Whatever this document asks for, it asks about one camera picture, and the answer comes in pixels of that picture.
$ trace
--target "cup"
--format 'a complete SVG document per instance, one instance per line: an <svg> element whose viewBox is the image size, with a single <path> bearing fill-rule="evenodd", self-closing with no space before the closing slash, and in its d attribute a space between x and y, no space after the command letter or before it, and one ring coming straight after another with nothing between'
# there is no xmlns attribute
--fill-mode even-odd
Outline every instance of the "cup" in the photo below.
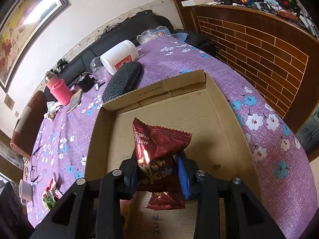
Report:
<svg viewBox="0 0 319 239"><path fill-rule="evenodd" d="M31 184L25 182L24 180L20 180L19 183L19 197L22 205L26 205L29 201L32 201L32 186Z"/></svg>

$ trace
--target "wall outlet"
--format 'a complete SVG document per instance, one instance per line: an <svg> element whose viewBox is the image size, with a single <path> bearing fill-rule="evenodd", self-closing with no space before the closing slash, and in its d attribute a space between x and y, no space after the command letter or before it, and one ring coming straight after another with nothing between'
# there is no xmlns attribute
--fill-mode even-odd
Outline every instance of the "wall outlet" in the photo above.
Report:
<svg viewBox="0 0 319 239"><path fill-rule="evenodd" d="M4 104L7 105L10 110L13 109L14 101L8 94L5 95Z"/></svg>

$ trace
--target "mug handle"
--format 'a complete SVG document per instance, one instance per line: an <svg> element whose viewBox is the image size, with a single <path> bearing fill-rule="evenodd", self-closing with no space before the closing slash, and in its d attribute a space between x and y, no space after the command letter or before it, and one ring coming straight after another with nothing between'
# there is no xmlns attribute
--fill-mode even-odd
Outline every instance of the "mug handle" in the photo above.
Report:
<svg viewBox="0 0 319 239"><path fill-rule="evenodd" d="M28 201L26 199L20 199L20 202L23 206L26 206Z"/></svg>

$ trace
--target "purple floral tablecloth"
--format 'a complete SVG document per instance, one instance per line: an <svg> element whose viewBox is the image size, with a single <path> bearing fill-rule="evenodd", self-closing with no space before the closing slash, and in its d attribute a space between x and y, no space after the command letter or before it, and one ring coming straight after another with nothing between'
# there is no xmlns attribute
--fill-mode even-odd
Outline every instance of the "purple floral tablecloth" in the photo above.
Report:
<svg viewBox="0 0 319 239"><path fill-rule="evenodd" d="M186 43L165 36L139 48L144 73L138 88L167 77L204 69L229 101L249 144L256 166L262 202L287 239L298 238L317 210L317 194L307 156L295 135L258 91L229 66ZM101 95L93 88L70 114L60 110L54 122L44 120L34 150L37 172L43 177L33 183L33 202L27 205L28 219L36 226L48 213L41 195L57 174L62 193L83 177L88 146Z"/></svg>

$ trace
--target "white bottle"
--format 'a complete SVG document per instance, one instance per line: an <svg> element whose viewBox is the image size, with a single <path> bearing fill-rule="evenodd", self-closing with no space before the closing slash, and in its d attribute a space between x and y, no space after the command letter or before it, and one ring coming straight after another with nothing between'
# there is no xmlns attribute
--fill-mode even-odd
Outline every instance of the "white bottle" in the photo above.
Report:
<svg viewBox="0 0 319 239"><path fill-rule="evenodd" d="M102 64L111 75L114 75L124 63L133 62L137 58L138 50L129 40L122 41L100 57Z"/></svg>

